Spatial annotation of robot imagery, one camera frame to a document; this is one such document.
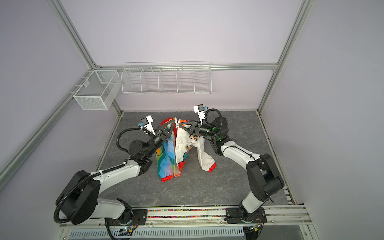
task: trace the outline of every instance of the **wire shelf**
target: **wire shelf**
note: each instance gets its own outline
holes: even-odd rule
[[[212,92],[211,68],[207,64],[160,65],[140,67],[123,64],[122,91],[126,94],[182,94]]]
[[[84,110],[108,110],[120,89],[117,71],[93,70],[73,97]]]

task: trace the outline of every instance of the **mounting plate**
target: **mounting plate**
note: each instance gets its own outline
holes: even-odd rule
[[[225,213],[227,215],[227,218],[225,218],[225,220],[227,221],[228,224],[245,223],[245,221],[240,220],[242,215],[239,207],[227,207],[225,209]],[[253,220],[248,220],[247,223],[260,223],[260,220],[258,217],[261,219],[262,223],[266,223],[264,208],[259,208],[252,214],[249,214],[248,218],[253,218]]]
[[[132,221],[128,223],[128,225],[137,225],[137,221],[139,218],[139,225],[145,225],[145,221],[147,220],[147,209],[132,209],[133,217]],[[108,219],[108,225],[109,226],[121,226],[118,222],[115,221],[115,219]]]

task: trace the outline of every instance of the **fabric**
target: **fabric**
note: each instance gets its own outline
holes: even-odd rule
[[[172,118],[164,120],[160,125],[169,122]],[[156,150],[157,174],[162,182],[172,179],[175,171],[175,134],[172,132],[168,142],[164,142]]]
[[[212,172],[212,170],[216,167],[215,160],[209,156],[208,153],[204,152],[204,140],[205,139],[201,135],[193,137],[184,129],[178,130],[175,147],[175,159],[176,165],[179,167],[180,172],[184,166],[183,162],[187,159],[189,151],[192,147],[197,147],[197,158],[199,159],[199,164],[204,171]]]
[[[187,121],[180,119],[177,121],[176,118],[174,119],[177,124],[175,124],[171,138],[168,142],[164,142],[156,151],[157,174],[161,181],[165,182],[172,179],[173,176],[178,177],[181,175],[181,170],[184,167],[192,147],[197,147],[197,158],[201,168],[204,171],[212,172],[216,167],[216,163],[209,154],[204,152],[205,139],[201,135],[199,137],[193,137],[184,129],[178,129],[179,123]],[[164,120],[161,124],[170,120],[172,120],[172,118]]]

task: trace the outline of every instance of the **white wall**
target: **white wall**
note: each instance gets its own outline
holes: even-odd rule
[[[302,0],[62,0],[97,64],[277,62]]]
[[[320,239],[382,239],[384,1],[318,0],[262,116]]]
[[[212,71],[211,94],[126,95],[116,99],[124,111],[193,111],[204,104],[219,110],[257,109],[271,79],[272,70]]]
[[[45,0],[0,2],[0,168],[86,71]]]
[[[85,111],[73,102],[0,193],[1,239],[53,239],[57,197],[77,171],[93,171],[115,120],[113,108]]]

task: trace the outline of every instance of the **wall-mounted basket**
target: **wall-mounted basket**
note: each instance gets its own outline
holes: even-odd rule
[[[120,87],[117,71],[93,70],[73,97],[84,110],[108,110]]]
[[[209,63],[123,63],[122,91],[126,94],[211,93]]]

